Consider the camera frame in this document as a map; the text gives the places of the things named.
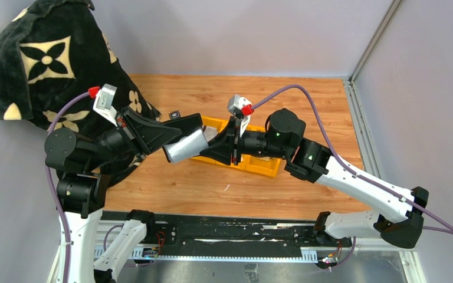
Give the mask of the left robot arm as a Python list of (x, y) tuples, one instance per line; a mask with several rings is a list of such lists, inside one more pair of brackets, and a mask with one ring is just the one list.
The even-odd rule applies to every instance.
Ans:
[(95, 169), (127, 154), (148, 156), (200, 132), (202, 125), (198, 113), (160, 122), (126, 108), (115, 115), (115, 126), (95, 139), (68, 128), (56, 129), (48, 135), (45, 164), (62, 172), (53, 187), (60, 203), (65, 237), (60, 249), (64, 267), (58, 272), (59, 281), (116, 282), (136, 245), (151, 243), (157, 236), (154, 213), (132, 210), (115, 241), (101, 257), (94, 258), (111, 179)]

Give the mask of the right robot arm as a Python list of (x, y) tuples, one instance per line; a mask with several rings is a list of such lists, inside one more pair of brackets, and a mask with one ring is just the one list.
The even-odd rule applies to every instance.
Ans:
[(292, 177), (335, 188), (368, 205), (364, 212), (320, 213), (313, 238), (321, 246), (358, 237), (381, 238), (398, 248), (414, 248), (424, 225), (422, 210), (428, 191), (397, 187), (358, 169), (329, 147), (305, 138), (305, 129), (306, 123), (286, 108), (269, 116), (264, 131), (242, 131), (239, 120), (231, 117), (201, 156), (225, 165), (237, 164), (243, 155), (281, 158)]

